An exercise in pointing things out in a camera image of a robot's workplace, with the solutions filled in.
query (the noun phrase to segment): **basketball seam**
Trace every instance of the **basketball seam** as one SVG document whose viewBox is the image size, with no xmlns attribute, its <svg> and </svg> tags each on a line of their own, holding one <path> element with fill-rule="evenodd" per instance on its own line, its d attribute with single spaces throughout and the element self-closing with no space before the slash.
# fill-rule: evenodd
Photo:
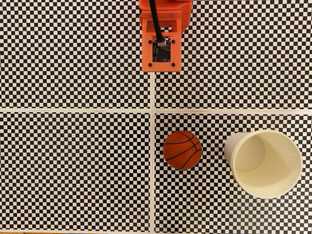
<svg viewBox="0 0 312 234">
<path fill-rule="evenodd" d="M 174 157 L 177 157 L 177 156 L 181 155 L 182 153 L 185 153 L 186 151 L 190 150 L 192 147 L 193 147 L 193 146 L 189 147 L 188 149 L 186 149 L 186 150 L 184 150 L 184 151 L 180 151 L 179 153 L 177 153 L 177 154 L 174 155 L 174 156 L 171 156 L 170 158 L 165 158 L 165 160 L 170 160 L 170 159 L 172 159 L 172 158 L 174 158 Z"/>
<path fill-rule="evenodd" d="M 198 151 L 201 151 L 201 148 L 198 149 L 198 150 L 195 150 L 195 152 L 191 154 L 191 156 L 185 161 L 185 163 L 179 168 L 179 170 L 181 170 L 181 169 L 185 166 L 185 164 L 186 164 Z"/>
<path fill-rule="evenodd" d="M 189 140 L 192 140 L 194 137 L 194 134 L 192 133 L 192 138 L 188 138 L 186 141 L 182 141 L 182 142 L 165 142 L 164 145 L 170 144 L 170 145 L 174 145 L 174 144 L 182 144 L 182 143 L 186 143 Z"/>
<path fill-rule="evenodd" d="M 201 160 L 201 155 L 202 155 L 202 153 L 203 153 L 203 151 L 202 151 L 202 149 L 200 148 L 200 149 L 198 149 L 198 151 L 201 151 L 201 153 L 200 153 L 200 157 L 199 157 L 199 159 L 197 160 L 197 162 L 194 164 L 194 166 L 195 165 L 197 165 L 198 163 L 199 163 L 199 161 Z M 180 170 L 188 170 L 188 169 L 190 169 L 190 168 L 192 168 L 192 167 L 194 167 L 194 166 L 191 166 L 191 167 L 188 167 L 188 168 L 183 168 L 183 167 L 181 167 L 181 169 Z"/>
<path fill-rule="evenodd" d="M 182 133 L 182 132 L 180 132 L 180 131 L 177 131 L 177 133 L 181 133 L 181 134 L 183 134 L 184 136 L 186 136 L 186 137 L 191 141 L 191 143 L 193 143 L 195 149 L 197 150 L 197 148 L 196 148 L 194 142 L 193 142 L 186 134 L 184 134 L 184 133 Z"/>
</svg>

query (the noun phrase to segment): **black cable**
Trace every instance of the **black cable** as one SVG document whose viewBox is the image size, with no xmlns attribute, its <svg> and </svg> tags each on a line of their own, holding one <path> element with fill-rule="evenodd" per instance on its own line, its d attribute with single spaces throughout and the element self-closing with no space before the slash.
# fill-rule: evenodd
<svg viewBox="0 0 312 234">
<path fill-rule="evenodd" d="M 152 18 L 153 18 L 153 22 L 154 22 L 156 41 L 157 42 L 163 42 L 165 40 L 165 38 L 163 37 L 161 30 L 160 30 L 155 0 L 150 0 L 150 8 L 151 8 Z"/>
</svg>

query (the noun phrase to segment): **orange 3d-printed mount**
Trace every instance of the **orange 3d-printed mount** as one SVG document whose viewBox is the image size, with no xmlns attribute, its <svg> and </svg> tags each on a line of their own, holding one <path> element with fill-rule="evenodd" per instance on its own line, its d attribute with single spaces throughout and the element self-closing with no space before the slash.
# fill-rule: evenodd
<svg viewBox="0 0 312 234">
<path fill-rule="evenodd" d="M 192 0 L 155 0 L 158 22 L 166 47 L 158 47 L 149 0 L 139 0 L 142 10 L 142 70 L 145 72 L 181 70 L 181 34 L 190 23 Z"/>
</svg>

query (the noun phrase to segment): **black circuit board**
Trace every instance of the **black circuit board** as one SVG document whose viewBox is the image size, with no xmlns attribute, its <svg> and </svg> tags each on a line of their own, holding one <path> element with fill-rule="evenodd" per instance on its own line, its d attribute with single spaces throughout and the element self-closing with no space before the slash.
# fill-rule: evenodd
<svg viewBox="0 0 312 234">
<path fill-rule="evenodd" d="M 159 46 L 153 41 L 153 62 L 170 62 L 170 40 L 166 39 L 166 44 Z"/>
</svg>

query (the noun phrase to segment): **checkerboard pattern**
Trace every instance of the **checkerboard pattern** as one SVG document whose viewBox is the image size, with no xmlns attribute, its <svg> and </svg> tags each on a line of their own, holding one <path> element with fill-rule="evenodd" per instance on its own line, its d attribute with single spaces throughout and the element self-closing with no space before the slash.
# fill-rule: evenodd
<svg viewBox="0 0 312 234">
<path fill-rule="evenodd" d="M 0 114 L 0 229 L 148 231 L 149 118 Z"/>
<path fill-rule="evenodd" d="M 157 114 L 155 121 L 156 232 L 311 233 L 311 116 Z M 278 199 L 244 192 L 223 156 L 231 135 L 260 129 L 285 133 L 302 152 L 301 179 Z M 163 159 L 164 139 L 177 130 L 191 131 L 202 145 L 202 159 L 190 170 L 175 170 Z"/>
<path fill-rule="evenodd" d="M 137 1 L 0 2 L 0 107 L 147 108 Z"/>
<path fill-rule="evenodd" d="M 312 108 L 310 0 L 193 0 L 157 108 Z"/>
</svg>

